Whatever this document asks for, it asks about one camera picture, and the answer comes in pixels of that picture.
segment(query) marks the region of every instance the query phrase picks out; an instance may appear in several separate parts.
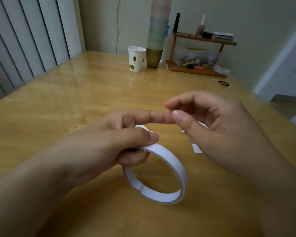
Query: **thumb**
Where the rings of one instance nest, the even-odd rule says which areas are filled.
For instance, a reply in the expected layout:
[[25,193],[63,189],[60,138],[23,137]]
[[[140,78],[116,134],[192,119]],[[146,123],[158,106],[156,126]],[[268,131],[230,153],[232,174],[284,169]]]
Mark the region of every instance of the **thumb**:
[[184,111],[175,110],[171,115],[175,123],[193,139],[199,148],[213,134],[211,130],[202,126],[193,116]]
[[151,145],[159,140],[155,132],[146,131],[140,127],[110,130],[109,132],[108,146],[114,152],[130,147]]

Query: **double-sided tape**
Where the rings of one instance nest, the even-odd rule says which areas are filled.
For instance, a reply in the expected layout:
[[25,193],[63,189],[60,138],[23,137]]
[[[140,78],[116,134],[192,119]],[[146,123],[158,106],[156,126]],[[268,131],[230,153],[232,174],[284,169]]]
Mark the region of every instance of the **double-sided tape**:
[[131,168],[128,167],[122,167],[124,175],[126,176],[128,182],[132,187],[134,187],[135,190],[137,190],[139,193],[147,197],[148,199],[151,199],[155,202],[161,203],[161,204],[175,204],[182,200],[185,189],[186,189],[186,172],[181,164],[181,162],[175,157],[174,154],[172,154],[169,150],[164,148],[163,146],[159,144],[152,144],[149,146],[143,146],[138,147],[138,150],[141,151],[148,151],[151,153],[154,153],[159,158],[164,160],[174,171],[181,189],[177,192],[171,193],[171,194],[165,194],[160,193],[158,191],[154,191],[147,186],[145,186],[143,183],[141,183],[134,175]]

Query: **wooden shelf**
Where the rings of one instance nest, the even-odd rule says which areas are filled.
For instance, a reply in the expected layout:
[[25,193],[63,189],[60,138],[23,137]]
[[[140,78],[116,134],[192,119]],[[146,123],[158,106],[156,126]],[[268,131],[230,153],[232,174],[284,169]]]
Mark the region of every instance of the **wooden shelf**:
[[237,43],[233,42],[233,41],[224,41],[224,40],[217,40],[217,39],[205,39],[203,37],[196,37],[195,35],[188,34],[188,33],[177,32],[177,33],[172,33],[172,34],[175,37],[180,37],[180,38],[185,38],[185,39],[212,42],[212,43],[219,43],[219,44],[225,44],[225,45],[231,45],[231,46],[236,46],[237,45]]
[[168,65],[169,71],[184,72],[184,73],[197,74],[197,75],[217,76],[217,77],[223,77],[223,78],[227,77],[226,75],[221,75],[217,73],[213,68],[205,68],[204,70],[189,69],[186,67],[176,66],[173,61],[171,61],[170,63],[168,62],[166,65]]

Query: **door frame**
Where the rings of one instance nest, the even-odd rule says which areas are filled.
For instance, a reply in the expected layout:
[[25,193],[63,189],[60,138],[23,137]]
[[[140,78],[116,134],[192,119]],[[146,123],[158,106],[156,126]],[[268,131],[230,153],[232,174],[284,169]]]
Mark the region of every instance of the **door frame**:
[[271,101],[278,94],[279,87],[285,84],[286,78],[292,76],[295,71],[296,31],[256,85],[253,92],[262,99]]

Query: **small wooden rack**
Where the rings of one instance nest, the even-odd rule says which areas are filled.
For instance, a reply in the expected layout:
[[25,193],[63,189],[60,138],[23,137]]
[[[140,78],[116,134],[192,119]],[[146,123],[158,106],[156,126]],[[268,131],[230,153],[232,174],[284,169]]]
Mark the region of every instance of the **small wooden rack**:
[[225,45],[236,46],[237,45],[236,42],[217,40],[217,39],[205,39],[203,37],[196,37],[194,34],[188,34],[188,33],[182,33],[182,32],[177,32],[177,33],[172,33],[172,34],[173,34],[174,38],[173,38],[170,58],[167,62],[169,71],[184,72],[184,73],[191,73],[191,74],[198,74],[198,75],[226,77],[225,75],[221,75],[221,74],[217,73],[213,68],[205,68],[204,70],[197,70],[197,69],[189,69],[186,67],[178,67],[177,65],[175,65],[174,62],[172,61],[175,42],[176,42],[177,38],[185,38],[185,39],[191,39],[191,40],[197,40],[197,41],[218,43],[218,44],[221,44],[220,49],[218,51],[218,55],[222,52],[222,49],[224,48]]

